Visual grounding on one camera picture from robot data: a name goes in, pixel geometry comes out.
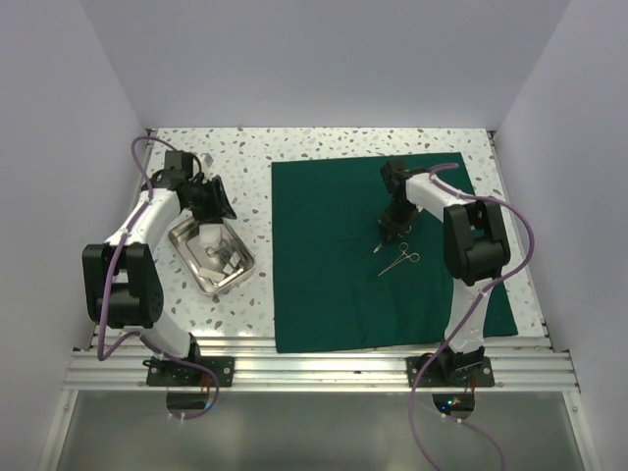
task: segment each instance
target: silver tray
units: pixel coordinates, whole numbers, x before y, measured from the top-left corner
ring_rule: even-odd
[[[251,276],[255,267],[253,254],[229,223],[224,221],[215,226],[221,232],[217,246],[204,246],[194,218],[186,219],[168,232],[168,239],[206,294],[217,294],[238,286]]]

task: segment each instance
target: green cloth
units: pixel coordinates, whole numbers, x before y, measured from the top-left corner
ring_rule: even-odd
[[[473,193],[459,153],[403,157],[408,168],[456,162],[440,177]],[[348,350],[442,339],[453,283],[443,260],[443,226],[427,211],[404,238],[408,260],[380,242],[377,220],[391,201],[380,168],[390,157],[273,163],[273,289],[279,353]],[[517,328],[503,286],[493,290],[485,337]]]

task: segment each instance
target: white speckled surface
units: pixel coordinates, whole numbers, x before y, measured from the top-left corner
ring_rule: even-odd
[[[233,226],[256,258],[255,274],[228,294],[203,294],[165,236],[153,254],[166,309],[184,329],[199,336],[273,337],[271,162],[369,155],[460,152],[477,194],[503,195],[485,130],[446,129],[160,129],[159,137],[181,150],[214,157],[212,172],[223,178],[237,212]],[[149,173],[163,165],[156,144]],[[510,240],[515,240],[506,216]],[[511,268],[521,260],[512,248]],[[541,312],[523,272],[506,282],[519,336],[542,337]]]

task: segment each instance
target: gray wall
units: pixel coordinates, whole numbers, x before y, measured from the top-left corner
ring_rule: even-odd
[[[81,0],[149,126],[496,129],[568,0]]]
[[[35,469],[89,327],[80,251],[122,222],[139,120],[76,0],[0,3],[0,469]]]
[[[549,332],[570,348],[609,470],[626,469],[628,3],[572,0],[497,134],[539,240]]]

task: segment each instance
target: scissors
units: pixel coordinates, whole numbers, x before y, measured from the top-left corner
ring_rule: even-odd
[[[409,248],[409,245],[407,244],[407,242],[402,242],[399,244],[399,250],[401,251],[401,255],[399,255],[398,257],[396,257],[396,260],[394,260],[391,265],[389,265],[387,268],[385,268],[384,270],[382,270],[380,272],[380,274],[378,275],[378,277],[381,277],[382,275],[384,275],[385,272],[387,272],[389,269],[391,269],[392,267],[398,265],[399,263],[401,263],[403,260],[410,260],[412,263],[416,263],[419,261],[419,259],[421,258],[421,256],[414,252],[414,253],[408,253],[407,250]]]

